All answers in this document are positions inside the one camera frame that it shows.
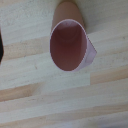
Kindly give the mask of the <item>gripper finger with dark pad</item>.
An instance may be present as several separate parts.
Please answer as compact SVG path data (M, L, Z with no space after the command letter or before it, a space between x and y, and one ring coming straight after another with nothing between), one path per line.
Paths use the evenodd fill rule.
M4 55L4 47L3 47L3 40L2 40L1 29L0 29L0 64L3 58L3 55Z

